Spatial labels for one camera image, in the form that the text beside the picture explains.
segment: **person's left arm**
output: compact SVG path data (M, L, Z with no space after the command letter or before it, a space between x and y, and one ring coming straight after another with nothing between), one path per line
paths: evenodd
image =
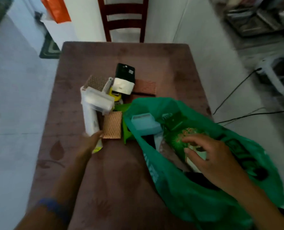
M47 199L23 217L15 230L66 230L73 214L76 197L92 151L102 131L88 137L78 151L73 164L55 185Z

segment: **hand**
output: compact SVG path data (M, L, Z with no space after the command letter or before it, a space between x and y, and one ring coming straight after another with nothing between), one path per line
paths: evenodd
M91 136L83 135L77 158L89 160L92 152L97 145L98 140L102 137L103 131L98 131Z
M207 159L203 160L194 150L184 149L203 175L229 195L235 197L242 188L252 184L224 142L202 134L184 137L182 141L196 143L207 151Z

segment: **person's left hand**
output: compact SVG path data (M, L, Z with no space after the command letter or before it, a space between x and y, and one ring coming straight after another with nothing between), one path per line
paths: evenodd
M98 140L102 137L102 134L103 131L98 131L91 136L83 136L77 153L77 158L89 160Z

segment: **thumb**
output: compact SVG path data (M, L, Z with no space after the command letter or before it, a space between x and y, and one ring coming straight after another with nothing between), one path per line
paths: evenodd
M202 159L194 150L185 148L184 151L188 158L193 162L194 165L196 165L199 170L206 163L205 160Z

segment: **person's right arm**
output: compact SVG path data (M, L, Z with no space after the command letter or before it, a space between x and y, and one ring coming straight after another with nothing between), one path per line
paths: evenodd
M207 160L203 160L195 151L185 148L185 153L203 175L233 196L259 229L284 230L284 216L265 192L249 179L224 142L202 134L184 137L182 141L196 143L207 151Z

